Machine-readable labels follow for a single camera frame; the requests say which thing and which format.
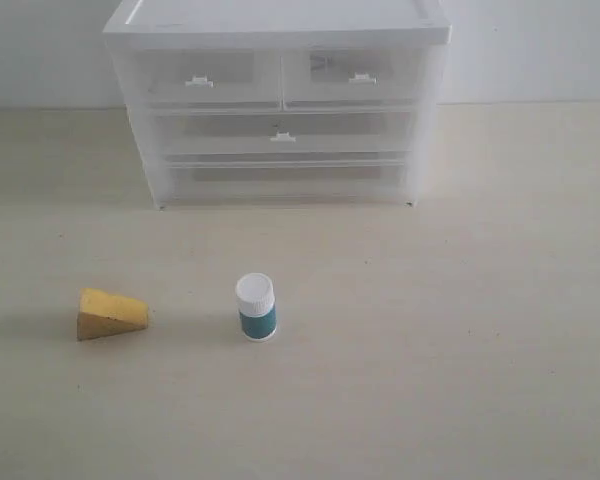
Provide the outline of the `bottom wide translucent drawer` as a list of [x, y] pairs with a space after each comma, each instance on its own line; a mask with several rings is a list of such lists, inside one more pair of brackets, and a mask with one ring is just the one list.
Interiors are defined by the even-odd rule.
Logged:
[[178, 200], [391, 195], [401, 190], [399, 164], [268, 168], [181, 167], [168, 170]]

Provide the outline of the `wide translucent drawer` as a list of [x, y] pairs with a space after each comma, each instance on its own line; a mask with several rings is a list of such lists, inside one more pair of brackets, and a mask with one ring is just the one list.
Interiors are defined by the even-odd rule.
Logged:
[[401, 190], [399, 164], [268, 168], [181, 167], [168, 170], [178, 200], [391, 195]]
[[157, 115], [152, 121], [163, 154], [360, 153], [407, 150], [413, 115]]

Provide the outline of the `white plastic drawer cabinet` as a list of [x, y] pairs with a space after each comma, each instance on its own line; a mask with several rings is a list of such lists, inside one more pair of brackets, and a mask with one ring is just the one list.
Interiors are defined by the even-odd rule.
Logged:
[[[432, 133], [452, 26], [436, 1], [124, 1], [103, 36], [112, 57], [128, 118], [154, 204], [159, 208], [203, 203], [362, 200], [415, 204]], [[405, 104], [292, 107], [284, 103], [282, 55], [294, 50], [394, 49], [423, 51], [415, 98]], [[153, 104], [134, 80], [133, 56], [144, 50], [273, 51], [280, 59], [279, 106], [202, 108]], [[152, 118], [157, 115], [255, 115], [294, 113], [407, 112], [413, 115], [410, 145], [403, 151], [251, 154], [163, 154]], [[391, 195], [178, 200], [168, 170], [181, 167], [268, 168], [399, 164], [401, 190]]]

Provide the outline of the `middle wide translucent drawer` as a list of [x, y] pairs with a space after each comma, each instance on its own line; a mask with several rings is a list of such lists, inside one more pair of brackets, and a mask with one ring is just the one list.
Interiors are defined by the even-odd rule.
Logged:
[[407, 150], [413, 115], [157, 115], [152, 121], [163, 154], [360, 153]]

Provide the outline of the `yellow cheese wedge toy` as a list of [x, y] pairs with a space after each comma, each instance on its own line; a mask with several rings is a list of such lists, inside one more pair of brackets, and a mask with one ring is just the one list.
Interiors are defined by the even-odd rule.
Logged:
[[81, 290], [76, 320], [78, 341], [147, 329], [149, 307], [143, 301], [99, 289]]

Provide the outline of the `teal bottle with white cap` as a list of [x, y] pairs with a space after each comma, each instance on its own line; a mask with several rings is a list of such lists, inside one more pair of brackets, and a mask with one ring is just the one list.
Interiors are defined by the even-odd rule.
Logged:
[[264, 273], [243, 275], [235, 286], [240, 326], [251, 341], [262, 342], [276, 333], [276, 299], [273, 281]]

